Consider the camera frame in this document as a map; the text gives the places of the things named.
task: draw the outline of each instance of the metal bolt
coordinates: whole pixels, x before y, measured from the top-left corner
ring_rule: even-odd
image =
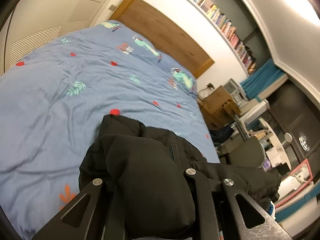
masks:
[[[224,179],[223,183],[226,184],[227,186],[232,186],[234,184],[233,179]]]
[[[193,168],[189,168],[186,170],[186,174],[188,175],[195,175],[196,174],[196,170]]]
[[[94,179],[92,183],[95,186],[99,186],[102,184],[102,179]]]

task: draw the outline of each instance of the bed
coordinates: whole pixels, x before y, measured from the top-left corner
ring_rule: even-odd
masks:
[[[79,192],[105,114],[171,130],[219,162],[196,102],[195,77],[213,60],[142,0],[124,0],[111,19],[33,50],[0,77],[0,204],[23,239]]]

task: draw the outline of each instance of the row of books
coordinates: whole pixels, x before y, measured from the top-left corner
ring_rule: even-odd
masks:
[[[228,39],[233,49],[247,68],[249,74],[256,69],[256,59],[252,56],[250,49],[244,45],[236,34],[236,27],[232,26],[232,22],[220,9],[212,2],[212,0],[192,0],[195,2],[206,15],[215,23]]]

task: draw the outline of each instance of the ceiling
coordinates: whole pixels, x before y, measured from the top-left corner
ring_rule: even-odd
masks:
[[[277,66],[320,108],[320,20],[307,0],[242,0]]]

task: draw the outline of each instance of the black jacket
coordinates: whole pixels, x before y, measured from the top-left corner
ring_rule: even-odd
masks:
[[[195,221],[195,206],[183,173],[171,158],[177,145],[191,167],[207,177],[234,180],[264,209],[281,178],[260,169],[207,163],[197,148],[175,133],[123,116],[106,115],[98,139],[80,166],[79,188],[95,178],[115,181],[124,197],[126,223],[133,238],[183,238]]]

